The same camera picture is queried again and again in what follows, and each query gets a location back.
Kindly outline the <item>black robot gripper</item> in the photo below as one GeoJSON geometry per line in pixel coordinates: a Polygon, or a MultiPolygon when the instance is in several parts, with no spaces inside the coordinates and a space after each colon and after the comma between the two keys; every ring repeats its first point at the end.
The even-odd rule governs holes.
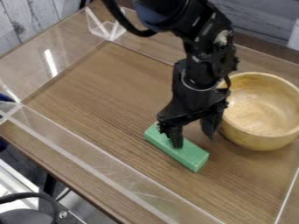
{"type": "Polygon", "coordinates": [[[201,120],[205,135],[214,139],[230,96],[230,87],[217,85],[211,89],[191,89],[182,76],[173,77],[173,99],[157,118],[159,129],[167,131],[175,149],[183,147],[183,126],[197,120],[201,120]]]}

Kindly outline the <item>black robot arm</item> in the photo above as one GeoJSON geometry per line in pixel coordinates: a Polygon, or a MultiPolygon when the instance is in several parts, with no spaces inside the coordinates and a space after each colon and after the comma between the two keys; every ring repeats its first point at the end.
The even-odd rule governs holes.
{"type": "Polygon", "coordinates": [[[117,0],[103,0],[126,30],[149,38],[170,32],[182,39],[186,58],[173,68],[173,99],[158,114],[161,133],[183,147],[183,127],[201,121],[213,137],[229,107],[230,74],[238,70],[234,27],[210,0],[134,0],[135,13],[146,28],[138,29],[123,14],[117,0]]]}

